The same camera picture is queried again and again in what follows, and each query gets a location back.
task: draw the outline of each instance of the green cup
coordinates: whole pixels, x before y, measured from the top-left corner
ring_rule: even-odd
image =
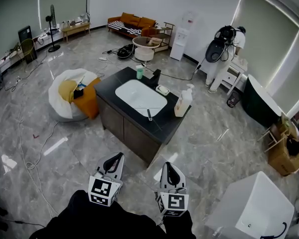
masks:
[[[136,72],[136,78],[138,78],[139,80],[143,77],[143,69],[138,69],[138,71]]]

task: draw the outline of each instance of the sink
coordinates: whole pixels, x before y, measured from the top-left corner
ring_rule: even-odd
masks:
[[[154,117],[167,104],[165,97],[138,80],[129,80],[115,90],[115,94],[144,117]]]
[[[284,239],[294,215],[294,206],[263,173],[229,185],[206,226],[229,239]]]

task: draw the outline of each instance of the bean bag chair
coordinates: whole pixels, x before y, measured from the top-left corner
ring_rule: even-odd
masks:
[[[59,86],[64,81],[75,81],[77,84],[81,81],[82,84],[87,86],[96,78],[96,74],[83,68],[66,70],[59,76],[55,77],[48,91],[50,116],[54,120],[60,122],[79,121],[86,119],[87,116],[82,113],[73,102],[69,103],[61,97],[59,94]]]

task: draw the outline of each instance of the fan base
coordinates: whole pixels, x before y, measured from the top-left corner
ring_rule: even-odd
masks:
[[[53,45],[48,49],[48,52],[54,52],[57,51],[60,48],[60,45]]]

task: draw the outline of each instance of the black countertop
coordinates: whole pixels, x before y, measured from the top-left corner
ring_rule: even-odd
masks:
[[[157,115],[152,117],[152,121],[149,121],[149,118],[141,115],[115,94],[115,90],[129,80],[137,80],[136,71],[130,67],[126,67],[99,82],[94,86],[94,88],[97,96],[101,97],[130,122],[140,129],[143,129],[143,131],[149,134],[157,142],[166,142],[171,133],[176,131],[191,106],[187,109],[183,117],[176,117],[174,107],[177,103],[178,97],[173,93],[169,93],[167,96],[164,96],[167,99],[165,107]],[[139,81],[147,86],[150,84],[150,79],[144,75]]]

